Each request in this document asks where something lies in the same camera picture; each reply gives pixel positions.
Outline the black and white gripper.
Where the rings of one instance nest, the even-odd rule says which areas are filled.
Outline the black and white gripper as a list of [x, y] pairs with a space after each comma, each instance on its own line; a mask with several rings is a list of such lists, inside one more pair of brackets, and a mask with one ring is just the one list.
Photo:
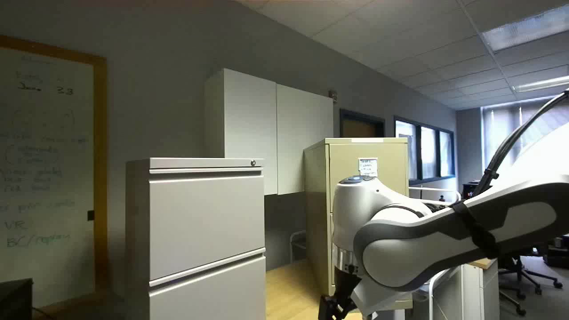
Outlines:
[[345, 316], [356, 309], [352, 291], [359, 284], [359, 277], [354, 268], [334, 270], [336, 291], [332, 294], [322, 294], [318, 302], [318, 320], [345, 320]]

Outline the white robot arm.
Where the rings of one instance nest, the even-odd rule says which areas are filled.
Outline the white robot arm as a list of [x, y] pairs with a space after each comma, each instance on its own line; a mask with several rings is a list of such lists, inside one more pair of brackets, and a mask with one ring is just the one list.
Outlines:
[[555, 129], [530, 143], [496, 182], [432, 209], [377, 177], [336, 184], [332, 243], [336, 291], [318, 320], [370, 316], [441, 270], [498, 257], [569, 229], [567, 134]]

